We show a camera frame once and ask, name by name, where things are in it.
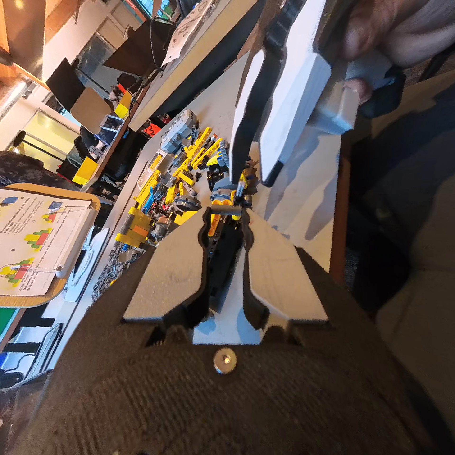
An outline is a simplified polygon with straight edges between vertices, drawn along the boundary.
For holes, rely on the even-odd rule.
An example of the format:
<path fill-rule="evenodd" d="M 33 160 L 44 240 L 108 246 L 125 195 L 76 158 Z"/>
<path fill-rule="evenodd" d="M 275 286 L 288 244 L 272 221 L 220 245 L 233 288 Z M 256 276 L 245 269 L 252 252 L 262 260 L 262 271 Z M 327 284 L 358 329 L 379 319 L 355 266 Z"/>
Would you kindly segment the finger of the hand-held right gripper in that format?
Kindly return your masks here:
<path fill-rule="evenodd" d="M 253 139 L 270 113 L 274 90 L 285 62 L 285 49 L 263 46 L 250 54 L 234 115 L 230 149 L 230 181 L 237 185 Z"/>
<path fill-rule="evenodd" d="M 263 73 L 278 73 L 259 126 L 261 180 L 272 187 L 331 75 L 314 41 L 330 1 L 286 1 L 266 34 Z"/>

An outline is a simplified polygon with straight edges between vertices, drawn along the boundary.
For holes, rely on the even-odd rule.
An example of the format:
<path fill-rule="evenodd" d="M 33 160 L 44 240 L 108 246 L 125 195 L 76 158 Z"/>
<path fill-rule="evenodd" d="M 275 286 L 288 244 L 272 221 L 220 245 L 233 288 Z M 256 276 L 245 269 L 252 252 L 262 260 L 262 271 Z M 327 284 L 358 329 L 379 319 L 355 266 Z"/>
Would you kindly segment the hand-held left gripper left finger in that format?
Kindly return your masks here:
<path fill-rule="evenodd" d="M 211 209 L 201 208 L 159 243 L 123 315 L 125 322 L 193 329 L 204 319 L 210 221 Z"/>

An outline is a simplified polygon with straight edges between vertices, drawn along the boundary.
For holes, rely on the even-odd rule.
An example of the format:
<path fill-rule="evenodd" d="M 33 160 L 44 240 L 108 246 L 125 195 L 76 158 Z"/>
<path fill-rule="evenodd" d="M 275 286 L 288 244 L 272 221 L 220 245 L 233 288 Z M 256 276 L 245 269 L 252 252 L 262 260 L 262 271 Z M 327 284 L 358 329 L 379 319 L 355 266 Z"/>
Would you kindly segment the yellow black brick vehicle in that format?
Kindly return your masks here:
<path fill-rule="evenodd" d="M 211 212 L 210 228 L 208 231 L 209 300 L 212 295 L 212 290 L 214 289 L 217 291 L 224 284 L 231 264 L 236 256 L 237 249 L 240 247 L 240 228 L 236 228 L 235 225 L 232 225 L 231 221 L 232 216 L 213 214 Z M 122 298 L 122 300 L 126 302 L 126 309 L 150 262 L 154 250 L 158 247 L 160 242 L 157 243 L 156 247 L 150 247 L 146 251 L 145 256 L 140 258 L 138 263 L 134 265 L 131 270 L 120 276 L 112 285 L 112 296 L 115 298 Z"/>

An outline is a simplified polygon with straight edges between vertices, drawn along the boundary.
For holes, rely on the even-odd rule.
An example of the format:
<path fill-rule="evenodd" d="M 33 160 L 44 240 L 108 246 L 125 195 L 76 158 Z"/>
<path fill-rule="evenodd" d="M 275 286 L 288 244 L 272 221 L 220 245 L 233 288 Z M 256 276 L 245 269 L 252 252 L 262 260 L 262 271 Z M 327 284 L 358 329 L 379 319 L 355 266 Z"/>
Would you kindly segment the yellow gear brick subassembly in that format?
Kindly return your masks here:
<path fill-rule="evenodd" d="M 257 178 L 257 165 L 259 164 L 259 160 L 253 161 L 250 159 L 246 167 L 242 171 L 241 179 L 245 182 L 245 188 L 243 190 L 243 196 L 249 195 L 253 196 L 257 193 L 257 185 L 258 185 L 258 178 Z M 226 199 L 231 198 L 231 193 L 237 190 L 237 185 L 234 185 L 230 182 L 230 177 L 228 174 L 218 180 L 212 190 L 212 194 L 210 199 L 214 201 L 216 198 L 218 199 Z"/>

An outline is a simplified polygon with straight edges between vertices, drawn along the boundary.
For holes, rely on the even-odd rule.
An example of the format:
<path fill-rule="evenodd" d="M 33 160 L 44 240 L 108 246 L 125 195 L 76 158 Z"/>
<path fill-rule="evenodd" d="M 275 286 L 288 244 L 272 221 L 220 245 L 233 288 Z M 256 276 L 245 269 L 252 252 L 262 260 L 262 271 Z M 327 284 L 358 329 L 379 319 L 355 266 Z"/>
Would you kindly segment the small yellow grey axle assembly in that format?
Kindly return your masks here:
<path fill-rule="evenodd" d="M 244 196 L 246 185 L 246 181 L 240 180 L 237 188 L 232 190 L 229 199 L 224 199 L 221 203 L 215 203 L 215 199 L 213 199 L 212 204 L 209 206 L 212 213 L 240 217 L 243 209 L 252 208 L 251 196 Z"/>

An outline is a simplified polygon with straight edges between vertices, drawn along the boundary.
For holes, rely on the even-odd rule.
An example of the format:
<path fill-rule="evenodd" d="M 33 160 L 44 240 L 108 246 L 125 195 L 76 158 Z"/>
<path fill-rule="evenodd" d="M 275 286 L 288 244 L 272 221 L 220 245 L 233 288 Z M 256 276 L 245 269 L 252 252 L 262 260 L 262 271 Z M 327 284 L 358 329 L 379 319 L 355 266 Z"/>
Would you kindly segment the person's right hand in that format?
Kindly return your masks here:
<path fill-rule="evenodd" d="M 453 0 L 364 0 L 350 14 L 343 56 L 354 61 L 379 48 L 393 64 L 411 68 L 455 40 Z"/>

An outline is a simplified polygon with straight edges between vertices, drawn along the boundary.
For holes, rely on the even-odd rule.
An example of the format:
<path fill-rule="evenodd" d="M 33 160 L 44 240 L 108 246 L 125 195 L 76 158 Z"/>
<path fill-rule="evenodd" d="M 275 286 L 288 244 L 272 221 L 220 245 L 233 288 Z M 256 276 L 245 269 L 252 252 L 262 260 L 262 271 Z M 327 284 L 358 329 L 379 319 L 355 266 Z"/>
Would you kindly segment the grey brick battery hub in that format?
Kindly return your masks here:
<path fill-rule="evenodd" d="M 160 149 L 166 154 L 177 153 L 184 139 L 188 139 L 196 128 L 197 117 L 193 111 L 186 109 L 174 119 L 168 131 L 162 136 Z"/>

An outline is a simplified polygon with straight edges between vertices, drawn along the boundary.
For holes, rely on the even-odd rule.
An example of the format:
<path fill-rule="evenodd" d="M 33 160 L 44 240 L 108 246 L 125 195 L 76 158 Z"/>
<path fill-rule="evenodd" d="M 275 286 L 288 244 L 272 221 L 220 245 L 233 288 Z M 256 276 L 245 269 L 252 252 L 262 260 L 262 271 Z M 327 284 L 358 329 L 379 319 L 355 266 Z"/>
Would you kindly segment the blue brick separator tool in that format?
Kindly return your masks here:
<path fill-rule="evenodd" d="M 157 183 L 157 185 L 152 189 L 152 191 L 150 193 L 150 197 L 145 204 L 145 207 L 144 207 L 146 210 L 145 213 L 148 213 L 151 210 L 151 207 L 154 202 L 159 202 L 162 199 L 162 197 L 166 191 L 167 191 L 167 189 L 166 189 L 165 185 L 163 185 L 162 183 Z"/>

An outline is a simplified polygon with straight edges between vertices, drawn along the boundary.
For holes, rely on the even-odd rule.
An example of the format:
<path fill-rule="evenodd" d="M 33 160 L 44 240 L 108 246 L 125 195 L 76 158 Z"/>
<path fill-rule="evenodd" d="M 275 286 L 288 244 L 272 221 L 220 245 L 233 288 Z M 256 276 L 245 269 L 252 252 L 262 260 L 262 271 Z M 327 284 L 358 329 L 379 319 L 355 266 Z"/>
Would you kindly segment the printed paper sheet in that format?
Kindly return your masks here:
<path fill-rule="evenodd" d="M 217 5 L 216 0 L 178 0 L 177 6 L 181 21 L 174 30 L 162 66 L 178 59 L 186 43 L 193 37 L 212 10 Z"/>

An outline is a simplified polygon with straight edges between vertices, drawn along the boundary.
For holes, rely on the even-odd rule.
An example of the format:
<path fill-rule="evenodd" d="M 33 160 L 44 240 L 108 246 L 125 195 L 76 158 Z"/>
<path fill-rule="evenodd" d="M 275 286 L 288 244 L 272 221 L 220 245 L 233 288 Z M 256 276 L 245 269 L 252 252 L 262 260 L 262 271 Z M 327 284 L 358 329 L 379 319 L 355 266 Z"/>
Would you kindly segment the yellow plastic bin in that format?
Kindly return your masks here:
<path fill-rule="evenodd" d="M 122 120 L 125 120 L 128 116 L 129 109 L 132 104 L 132 98 L 132 93 L 129 90 L 126 90 L 125 93 L 123 93 L 121 100 L 118 102 L 117 106 L 114 109 L 115 114 Z"/>
<path fill-rule="evenodd" d="M 86 157 L 76 172 L 75 176 L 72 178 L 72 182 L 78 185 L 86 185 L 89 180 L 92 178 L 93 174 L 97 169 L 97 163 L 92 160 L 90 157 Z"/>

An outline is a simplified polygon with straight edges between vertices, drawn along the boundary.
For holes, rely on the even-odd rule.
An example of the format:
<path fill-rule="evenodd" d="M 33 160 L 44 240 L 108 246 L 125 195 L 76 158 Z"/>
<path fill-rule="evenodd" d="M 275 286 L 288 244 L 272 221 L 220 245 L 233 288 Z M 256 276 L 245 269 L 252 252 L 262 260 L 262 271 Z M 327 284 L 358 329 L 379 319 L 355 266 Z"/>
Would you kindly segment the dark brown table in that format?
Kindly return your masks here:
<path fill-rule="evenodd" d="M 160 18 L 146 20 L 104 63 L 105 67 L 137 77 L 160 71 L 176 24 Z"/>

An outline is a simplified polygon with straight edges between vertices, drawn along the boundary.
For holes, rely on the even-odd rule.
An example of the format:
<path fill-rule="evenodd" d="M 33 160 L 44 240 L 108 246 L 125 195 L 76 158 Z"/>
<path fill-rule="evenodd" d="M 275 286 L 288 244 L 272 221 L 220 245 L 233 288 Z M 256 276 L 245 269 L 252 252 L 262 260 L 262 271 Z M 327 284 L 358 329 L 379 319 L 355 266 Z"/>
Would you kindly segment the wooden board sign stand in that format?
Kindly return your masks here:
<path fill-rule="evenodd" d="M 0 306 L 46 304 L 65 287 L 101 199 L 27 183 L 3 187 L 0 196 Z"/>

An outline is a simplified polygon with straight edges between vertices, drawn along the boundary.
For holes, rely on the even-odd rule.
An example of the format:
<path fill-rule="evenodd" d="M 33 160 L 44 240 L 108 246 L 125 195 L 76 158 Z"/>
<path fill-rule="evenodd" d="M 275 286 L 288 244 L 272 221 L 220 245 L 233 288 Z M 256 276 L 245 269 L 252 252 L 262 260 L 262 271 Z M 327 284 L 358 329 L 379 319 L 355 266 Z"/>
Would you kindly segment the tan chair backrest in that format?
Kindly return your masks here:
<path fill-rule="evenodd" d="M 113 113 L 113 107 L 93 88 L 86 87 L 71 107 L 70 113 L 90 133 L 97 135 L 105 117 Z"/>

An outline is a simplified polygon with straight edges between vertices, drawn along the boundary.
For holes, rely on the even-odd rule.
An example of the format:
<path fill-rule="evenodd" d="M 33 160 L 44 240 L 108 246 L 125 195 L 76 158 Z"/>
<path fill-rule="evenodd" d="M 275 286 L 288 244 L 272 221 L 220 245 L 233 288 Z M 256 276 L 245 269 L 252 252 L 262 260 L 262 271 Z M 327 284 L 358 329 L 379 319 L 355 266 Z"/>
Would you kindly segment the green plastic bin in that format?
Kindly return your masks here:
<path fill-rule="evenodd" d="M 0 338 L 3 338 L 7 330 L 11 326 L 14 318 L 18 314 L 19 309 L 16 308 L 1 308 L 0 309 Z"/>

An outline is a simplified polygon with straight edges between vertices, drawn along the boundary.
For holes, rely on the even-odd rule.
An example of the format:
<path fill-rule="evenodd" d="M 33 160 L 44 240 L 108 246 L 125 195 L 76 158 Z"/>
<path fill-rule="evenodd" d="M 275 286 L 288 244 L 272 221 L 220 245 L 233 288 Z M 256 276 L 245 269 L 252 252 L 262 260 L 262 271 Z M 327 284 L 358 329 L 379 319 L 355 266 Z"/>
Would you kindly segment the black lamp on pole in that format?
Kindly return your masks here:
<path fill-rule="evenodd" d="M 22 144 L 25 150 L 28 147 L 59 162 L 63 162 L 74 147 L 74 141 L 72 140 L 59 136 L 54 137 L 54 134 L 51 134 L 50 138 L 43 139 L 25 130 L 19 131 L 12 143 L 15 148 L 19 148 Z"/>

